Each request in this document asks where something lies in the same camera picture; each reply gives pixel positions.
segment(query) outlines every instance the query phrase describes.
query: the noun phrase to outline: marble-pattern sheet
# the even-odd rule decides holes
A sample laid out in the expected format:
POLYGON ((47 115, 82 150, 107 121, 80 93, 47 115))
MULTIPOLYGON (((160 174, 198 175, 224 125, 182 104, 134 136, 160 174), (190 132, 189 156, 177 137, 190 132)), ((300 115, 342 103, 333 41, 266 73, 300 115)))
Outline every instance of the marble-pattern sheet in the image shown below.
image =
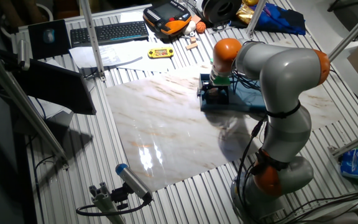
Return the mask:
MULTIPOLYGON (((243 113, 201 112, 196 91, 202 70, 209 68, 190 67, 106 89, 128 163, 152 191, 240 158, 257 124, 243 113)), ((321 86, 304 92, 300 101, 313 129, 342 119, 321 86)), ((261 145, 254 139, 250 153, 261 145)))

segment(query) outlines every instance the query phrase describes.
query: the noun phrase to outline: mouse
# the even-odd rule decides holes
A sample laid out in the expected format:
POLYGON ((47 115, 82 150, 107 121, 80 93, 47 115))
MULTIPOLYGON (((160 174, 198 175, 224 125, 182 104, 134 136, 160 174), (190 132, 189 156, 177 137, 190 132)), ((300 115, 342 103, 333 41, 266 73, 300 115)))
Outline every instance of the mouse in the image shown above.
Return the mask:
POLYGON ((44 30, 43 39, 46 44, 51 44, 55 42, 55 30, 54 29, 44 30))

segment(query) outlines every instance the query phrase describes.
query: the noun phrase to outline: yellow handheld game console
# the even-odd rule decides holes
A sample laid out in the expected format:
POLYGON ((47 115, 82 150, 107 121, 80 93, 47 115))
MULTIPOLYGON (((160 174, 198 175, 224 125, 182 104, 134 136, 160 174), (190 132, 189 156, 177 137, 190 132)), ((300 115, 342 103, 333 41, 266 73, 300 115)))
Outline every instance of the yellow handheld game console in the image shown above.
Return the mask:
POLYGON ((149 50, 149 58, 170 58, 173 56, 171 47, 161 47, 149 50))

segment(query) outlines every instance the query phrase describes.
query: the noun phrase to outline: keyboard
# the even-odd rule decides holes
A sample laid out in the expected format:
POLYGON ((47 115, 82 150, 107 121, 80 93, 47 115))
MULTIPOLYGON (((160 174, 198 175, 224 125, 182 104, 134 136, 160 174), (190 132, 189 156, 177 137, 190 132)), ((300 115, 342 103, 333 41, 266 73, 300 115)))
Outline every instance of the keyboard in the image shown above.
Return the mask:
MULTIPOLYGON (((99 45, 117 44, 131 40, 145 40, 149 37, 144 21, 124 22, 95 27, 99 45)), ((70 31, 71 47, 91 46, 87 28, 70 31)))

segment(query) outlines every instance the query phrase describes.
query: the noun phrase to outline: metal rod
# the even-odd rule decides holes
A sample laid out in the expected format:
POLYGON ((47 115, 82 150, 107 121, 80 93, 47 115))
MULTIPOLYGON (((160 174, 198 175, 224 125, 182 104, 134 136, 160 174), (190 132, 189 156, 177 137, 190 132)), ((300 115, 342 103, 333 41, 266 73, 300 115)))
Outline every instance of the metal rod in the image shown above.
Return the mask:
POLYGON ((249 37, 249 39, 252 39, 252 35, 254 33, 254 29, 256 24, 258 23, 259 17, 264 10, 264 7, 266 5, 267 0, 259 0, 258 5, 256 5, 256 9, 254 11, 254 14, 252 15, 251 22, 248 24, 248 28, 246 30, 246 33, 249 37))
POLYGON ((358 147, 358 138, 351 141, 350 143, 346 144, 345 146, 343 146, 342 148, 336 150, 333 153, 334 158, 338 158, 339 156, 343 155, 344 153, 349 152, 350 150, 354 149, 358 147))
POLYGON ((344 38, 336 47, 335 49, 329 53, 328 59, 332 62, 346 47, 349 45, 352 40, 354 40, 358 36, 358 23, 357 25, 351 30, 349 35, 344 38))
POLYGON ((24 93, 20 84, 16 81, 11 72, 7 72, 0 60, 0 84, 4 90, 12 98, 24 116, 29 120, 31 125, 35 128, 41 138, 47 143, 47 146, 57 155, 67 160, 65 151, 56 140, 55 136, 49 130, 38 112, 34 109, 28 96, 24 93))
POLYGON ((100 51, 99 51, 98 37, 96 36, 96 31, 94 30, 90 4, 88 0, 80 0, 80 1, 81 1, 81 8, 84 13, 86 27, 88 28, 89 39, 91 40, 94 59, 96 60, 96 64, 98 66, 100 80, 106 81, 106 77, 104 75, 102 57, 100 56, 100 51))

